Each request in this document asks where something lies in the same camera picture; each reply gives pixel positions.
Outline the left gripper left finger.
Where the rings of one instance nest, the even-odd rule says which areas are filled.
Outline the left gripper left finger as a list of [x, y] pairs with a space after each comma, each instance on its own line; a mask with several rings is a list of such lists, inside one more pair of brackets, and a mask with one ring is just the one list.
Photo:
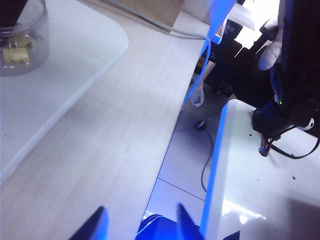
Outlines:
[[109, 215], [105, 207], [100, 206], [85, 223], [69, 238], [70, 240], [107, 240]]

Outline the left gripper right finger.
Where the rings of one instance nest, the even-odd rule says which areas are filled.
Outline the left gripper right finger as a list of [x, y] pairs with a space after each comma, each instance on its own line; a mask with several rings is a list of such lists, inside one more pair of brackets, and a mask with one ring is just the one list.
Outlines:
[[176, 208], [177, 217], [177, 235], [179, 240], [203, 240], [203, 236], [199, 232], [199, 229], [193, 222], [189, 213], [185, 207], [181, 204], [177, 204]]

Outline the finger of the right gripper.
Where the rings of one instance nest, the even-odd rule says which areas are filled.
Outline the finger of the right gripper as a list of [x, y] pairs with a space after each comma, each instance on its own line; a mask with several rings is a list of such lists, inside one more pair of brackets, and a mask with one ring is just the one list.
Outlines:
[[27, 2], [27, 0], [0, 0], [0, 26], [14, 27]]

